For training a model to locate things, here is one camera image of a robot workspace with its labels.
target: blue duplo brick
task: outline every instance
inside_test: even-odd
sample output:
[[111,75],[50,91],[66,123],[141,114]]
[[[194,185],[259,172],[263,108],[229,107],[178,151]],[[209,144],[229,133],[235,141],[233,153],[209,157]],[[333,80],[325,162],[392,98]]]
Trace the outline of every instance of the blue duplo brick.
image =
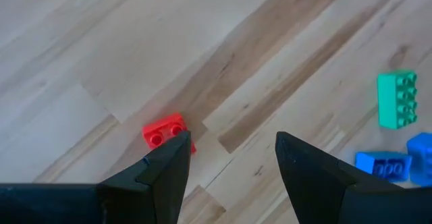
[[432,134],[420,133],[406,143],[412,156],[411,182],[432,186]]
[[412,157],[398,152],[358,152],[356,167],[390,182],[406,181]]

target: wooden floor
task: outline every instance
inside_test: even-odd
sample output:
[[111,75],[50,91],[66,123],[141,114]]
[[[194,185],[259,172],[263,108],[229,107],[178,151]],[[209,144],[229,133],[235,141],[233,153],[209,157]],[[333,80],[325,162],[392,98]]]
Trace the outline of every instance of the wooden floor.
[[[353,163],[432,130],[432,0],[0,1],[3,182],[101,181],[180,111],[198,150],[180,223],[296,223],[277,131]],[[398,68],[418,123],[384,130],[375,80]]]

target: toy block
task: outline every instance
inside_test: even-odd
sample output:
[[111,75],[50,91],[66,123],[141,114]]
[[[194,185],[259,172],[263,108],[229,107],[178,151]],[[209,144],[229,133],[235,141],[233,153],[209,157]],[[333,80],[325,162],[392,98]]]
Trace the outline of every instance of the toy block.
[[416,79],[413,71],[406,70],[378,76],[379,125],[397,130],[417,120]]
[[[179,113],[160,119],[142,128],[142,136],[148,147],[152,150],[164,144],[167,140],[177,136],[180,132],[188,130],[183,117]],[[192,154],[196,152],[195,144],[192,143]]]
[[390,182],[406,181],[412,157],[398,152],[358,152],[356,167]]
[[432,186],[432,134],[420,133],[406,143],[412,156],[411,182]]

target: red lego brick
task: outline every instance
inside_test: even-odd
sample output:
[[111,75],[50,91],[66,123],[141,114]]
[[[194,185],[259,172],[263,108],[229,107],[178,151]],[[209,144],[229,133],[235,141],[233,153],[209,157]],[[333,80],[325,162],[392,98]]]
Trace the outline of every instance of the red lego brick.
[[[165,119],[160,119],[142,128],[142,136],[148,147],[152,150],[170,138],[177,136],[181,131],[188,130],[183,117],[179,113],[173,113]],[[195,144],[192,142],[192,154],[196,152]]]

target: green duplo brick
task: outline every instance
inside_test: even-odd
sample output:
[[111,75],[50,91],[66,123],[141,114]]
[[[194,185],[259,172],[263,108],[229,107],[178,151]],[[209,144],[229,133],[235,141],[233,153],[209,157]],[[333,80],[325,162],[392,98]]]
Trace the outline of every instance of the green duplo brick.
[[379,125],[396,130],[417,120],[416,79],[413,71],[406,70],[378,76]]

